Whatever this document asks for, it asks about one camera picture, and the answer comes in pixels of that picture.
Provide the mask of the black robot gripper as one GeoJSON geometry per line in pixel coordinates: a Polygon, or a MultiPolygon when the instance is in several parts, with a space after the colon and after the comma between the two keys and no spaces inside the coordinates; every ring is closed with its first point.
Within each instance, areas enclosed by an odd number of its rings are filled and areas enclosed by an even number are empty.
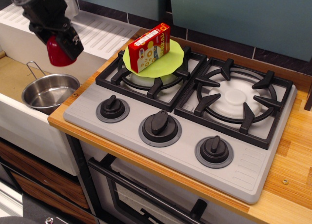
{"type": "Polygon", "coordinates": [[[70,20],[65,17],[65,0],[12,0],[24,9],[23,16],[29,21],[29,30],[45,45],[52,35],[70,60],[76,60],[84,47],[70,20]]]}

